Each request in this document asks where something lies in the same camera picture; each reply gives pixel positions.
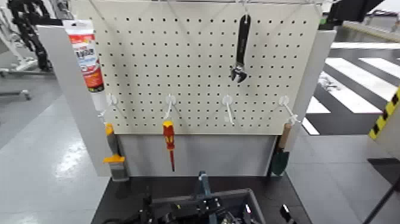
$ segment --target black table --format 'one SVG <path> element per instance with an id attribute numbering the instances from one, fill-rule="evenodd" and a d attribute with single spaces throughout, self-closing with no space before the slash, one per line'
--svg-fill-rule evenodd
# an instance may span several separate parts
<path id="1" fill-rule="evenodd" d="M 108 218 L 125 219 L 142 208 L 147 189 L 153 198 L 193 194 L 197 177 L 130 178 L 128 182 L 109 181 L 92 224 Z M 250 188 L 254 191 L 267 224 L 285 223 L 279 215 L 282 204 L 289 207 L 298 224 L 311 224 L 290 180 L 265 177 L 209 177 L 211 192 Z"/>

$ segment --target red screwdriver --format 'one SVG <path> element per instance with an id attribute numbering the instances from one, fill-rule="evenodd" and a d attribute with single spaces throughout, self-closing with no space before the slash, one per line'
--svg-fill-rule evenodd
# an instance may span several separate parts
<path id="1" fill-rule="evenodd" d="M 171 159 L 171 167 L 172 171 L 175 172 L 175 160 L 174 160 L 174 149 L 175 149 L 175 143 L 174 143 L 174 124 L 172 123 L 171 120 L 166 120 L 162 123 L 162 127 L 164 129 L 163 135 L 165 138 L 165 143 L 167 143 L 167 149 L 170 152 L 170 159 Z"/>

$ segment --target yellow tool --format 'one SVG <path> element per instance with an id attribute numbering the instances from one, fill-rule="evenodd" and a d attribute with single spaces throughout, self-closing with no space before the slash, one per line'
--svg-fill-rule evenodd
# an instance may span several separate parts
<path id="1" fill-rule="evenodd" d="M 108 163 L 110 165 L 113 181 L 127 181 L 129 180 L 129 177 L 124 165 L 125 157 L 120 154 L 117 135 L 114 133 L 113 125 L 111 123 L 105 124 L 105 134 L 107 136 L 107 142 L 110 146 L 112 156 L 105 157 L 103 163 Z"/>

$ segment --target wrench jaw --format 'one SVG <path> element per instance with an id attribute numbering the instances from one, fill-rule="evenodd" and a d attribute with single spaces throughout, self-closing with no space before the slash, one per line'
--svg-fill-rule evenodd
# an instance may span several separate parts
<path id="1" fill-rule="evenodd" d="M 230 78 L 232 81 L 235 80 L 236 76 L 238 77 L 237 82 L 243 82 L 247 78 L 247 73 L 245 73 L 244 66 L 237 64 L 230 71 Z"/>

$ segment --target wooden handle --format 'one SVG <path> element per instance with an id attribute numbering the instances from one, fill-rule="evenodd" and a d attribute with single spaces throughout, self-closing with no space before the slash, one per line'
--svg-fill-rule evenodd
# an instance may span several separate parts
<path id="1" fill-rule="evenodd" d="M 286 142 L 288 141 L 289 133 L 292 128 L 291 124 L 286 123 L 283 127 L 283 133 L 282 136 L 280 137 L 280 141 L 278 143 L 279 148 L 285 148 Z"/>

